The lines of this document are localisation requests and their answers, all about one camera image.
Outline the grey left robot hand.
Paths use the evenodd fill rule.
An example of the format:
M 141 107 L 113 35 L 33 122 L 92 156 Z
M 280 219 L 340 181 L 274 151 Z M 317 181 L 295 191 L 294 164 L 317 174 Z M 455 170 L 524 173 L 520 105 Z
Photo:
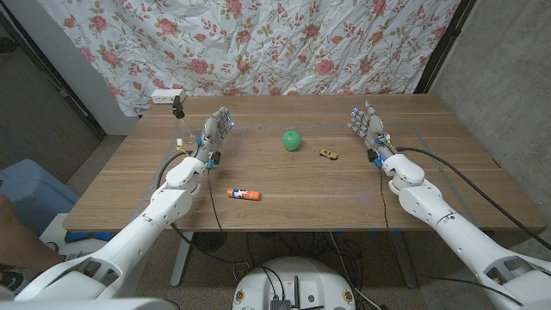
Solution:
M 197 146 L 194 157 L 206 163 L 212 154 L 222 148 L 224 139 L 233 126 L 231 112 L 228 108 L 221 107 L 216 110 L 203 125 L 201 143 Z

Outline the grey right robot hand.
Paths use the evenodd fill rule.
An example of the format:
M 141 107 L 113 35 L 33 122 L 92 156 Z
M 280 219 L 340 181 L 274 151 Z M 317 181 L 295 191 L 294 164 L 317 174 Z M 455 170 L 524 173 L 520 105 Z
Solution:
M 347 126 L 363 140 L 368 150 L 374 152 L 380 159 L 386 160 L 395 154 L 395 150 L 390 146 L 383 121 L 368 100 L 365 101 L 364 110 L 358 107 L 352 110 Z

